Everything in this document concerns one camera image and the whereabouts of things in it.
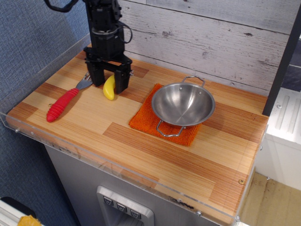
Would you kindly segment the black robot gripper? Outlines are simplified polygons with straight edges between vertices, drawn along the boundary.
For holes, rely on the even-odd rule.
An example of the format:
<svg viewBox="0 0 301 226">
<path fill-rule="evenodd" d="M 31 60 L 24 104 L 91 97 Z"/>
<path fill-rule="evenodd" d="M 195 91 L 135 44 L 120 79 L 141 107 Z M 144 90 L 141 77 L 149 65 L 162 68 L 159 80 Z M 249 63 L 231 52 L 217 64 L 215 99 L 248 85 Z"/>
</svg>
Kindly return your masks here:
<svg viewBox="0 0 301 226">
<path fill-rule="evenodd" d="M 90 32 L 91 47 L 85 47 L 87 69 L 95 86 L 105 83 L 104 70 L 114 72 L 116 93 L 120 94 L 128 88 L 132 60 L 124 55 L 124 30 L 115 29 L 106 32 L 93 29 Z"/>
</svg>

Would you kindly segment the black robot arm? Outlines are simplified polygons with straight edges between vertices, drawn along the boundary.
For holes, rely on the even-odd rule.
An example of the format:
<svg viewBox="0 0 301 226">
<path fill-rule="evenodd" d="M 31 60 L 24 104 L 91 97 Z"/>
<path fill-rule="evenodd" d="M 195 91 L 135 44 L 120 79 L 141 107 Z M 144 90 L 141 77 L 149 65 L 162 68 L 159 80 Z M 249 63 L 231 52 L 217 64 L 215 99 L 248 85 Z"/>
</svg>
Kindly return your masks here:
<svg viewBox="0 0 301 226">
<path fill-rule="evenodd" d="M 132 60 L 124 55 L 124 27 L 120 21 L 121 6 L 116 0 L 86 0 L 85 1 L 91 47 L 84 48 L 86 64 L 92 82 L 95 86 L 105 83 L 104 71 L 110 71 L 115 76 L 117 94 L 128 88 L 132 74 Z"/>
</svg>

